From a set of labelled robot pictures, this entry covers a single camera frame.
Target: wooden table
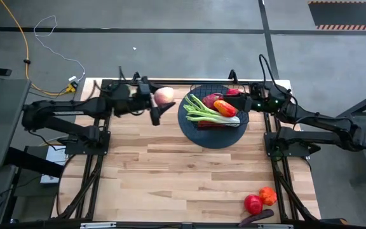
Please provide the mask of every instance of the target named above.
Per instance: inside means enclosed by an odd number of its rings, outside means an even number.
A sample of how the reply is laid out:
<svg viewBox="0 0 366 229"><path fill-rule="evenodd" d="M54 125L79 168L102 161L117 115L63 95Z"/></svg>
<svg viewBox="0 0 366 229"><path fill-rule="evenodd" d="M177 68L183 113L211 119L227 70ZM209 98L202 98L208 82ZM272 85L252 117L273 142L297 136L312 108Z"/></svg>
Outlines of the wooden table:
<svg viewBox="0 0 366 229"><path fill-rule="evenodd" d="M87 78L81 100L90 94L93 80L101 83L100 78ZM290 88L289 81L277 83ZM236 144L224 149L202 148L185 137L177 121L179 103L190 85L172 87L177 104L161 117L160 126L152 126L149 112L139 117L112 117L111 143L104 157L95 221L237 223L248 216L243 208L248 194L258 194L264 186L275 187L262 140L262 113L249 113L247 131ZM92 125L93 119L78 116L76 123ZM85 160L84 155L75 156L64 172L61 211L80 188ZM296 194L320 218L309 166L300 158L290 157L288 163ZM284 199L290 217L286 194ZM263 222L280 222L278 204L269 208L275 216Z"/></svg>

